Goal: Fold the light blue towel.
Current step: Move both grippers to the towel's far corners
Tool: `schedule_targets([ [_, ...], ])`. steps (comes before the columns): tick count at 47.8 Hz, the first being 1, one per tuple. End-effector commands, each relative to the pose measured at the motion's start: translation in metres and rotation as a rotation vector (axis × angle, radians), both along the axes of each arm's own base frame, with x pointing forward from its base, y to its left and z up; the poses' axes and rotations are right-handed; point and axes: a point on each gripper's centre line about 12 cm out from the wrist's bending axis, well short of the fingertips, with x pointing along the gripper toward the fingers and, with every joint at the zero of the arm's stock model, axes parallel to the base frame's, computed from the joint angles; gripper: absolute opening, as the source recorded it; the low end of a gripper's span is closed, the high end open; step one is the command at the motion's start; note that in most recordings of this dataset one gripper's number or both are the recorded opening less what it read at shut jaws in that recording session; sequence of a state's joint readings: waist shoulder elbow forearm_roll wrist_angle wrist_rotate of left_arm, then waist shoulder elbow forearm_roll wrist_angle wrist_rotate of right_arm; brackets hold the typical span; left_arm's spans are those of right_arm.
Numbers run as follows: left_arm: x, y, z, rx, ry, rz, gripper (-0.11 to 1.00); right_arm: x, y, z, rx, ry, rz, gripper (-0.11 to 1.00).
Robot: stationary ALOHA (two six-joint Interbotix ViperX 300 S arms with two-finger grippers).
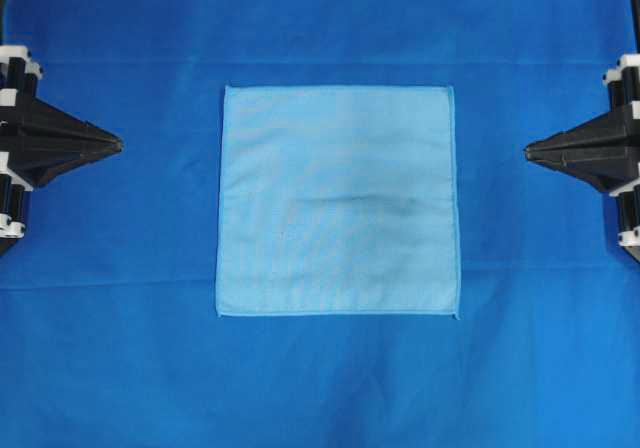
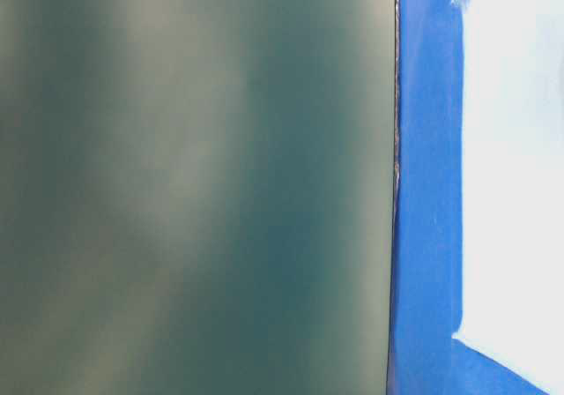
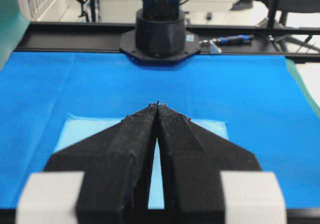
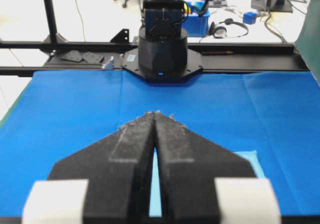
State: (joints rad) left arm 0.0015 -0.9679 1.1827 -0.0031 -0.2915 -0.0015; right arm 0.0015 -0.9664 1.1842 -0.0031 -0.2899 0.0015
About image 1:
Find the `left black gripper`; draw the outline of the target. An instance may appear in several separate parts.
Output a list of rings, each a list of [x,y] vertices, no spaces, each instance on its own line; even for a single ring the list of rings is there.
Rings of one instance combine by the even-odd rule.
[[[54,178],[123,150],[123,141],[36,97],[43,69],[25,46],[1,47],[1,253],[26,234],[31,192]],[[55,159],[37,150],[37,136],[106,143],[105,149]]]

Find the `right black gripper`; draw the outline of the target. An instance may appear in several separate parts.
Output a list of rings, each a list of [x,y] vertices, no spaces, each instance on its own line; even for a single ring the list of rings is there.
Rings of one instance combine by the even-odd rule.
[[[609,193],[617,243],[639,262],[639,55],[626,54],[603,76],[610,111],[527,145],[525,158]],[[563,150],[624,146],[627,150]]]

